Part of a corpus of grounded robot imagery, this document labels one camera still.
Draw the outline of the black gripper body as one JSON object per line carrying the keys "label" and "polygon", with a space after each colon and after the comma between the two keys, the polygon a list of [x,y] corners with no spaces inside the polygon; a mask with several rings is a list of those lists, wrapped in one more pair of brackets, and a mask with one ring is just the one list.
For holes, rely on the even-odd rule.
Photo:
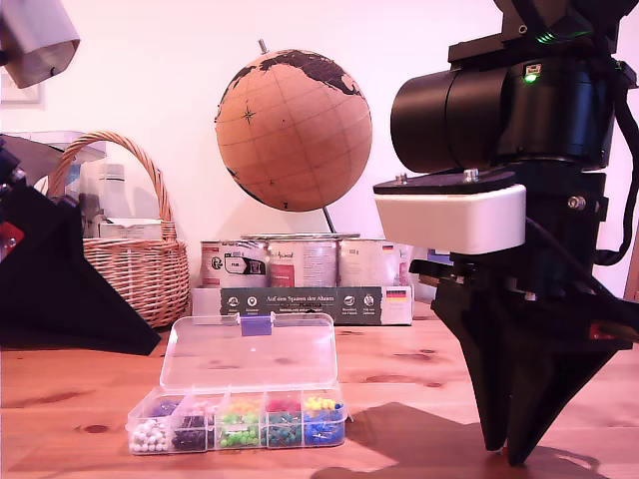
{"label": "black gripper body", "polygon": [[602,188],[601,175],[568,170],[412,178],[411,227],[450,262],[415,260],[411,268],[438,285],[495,294],[507,353],[628,349],[638,339],[638,308],[592,274]]}

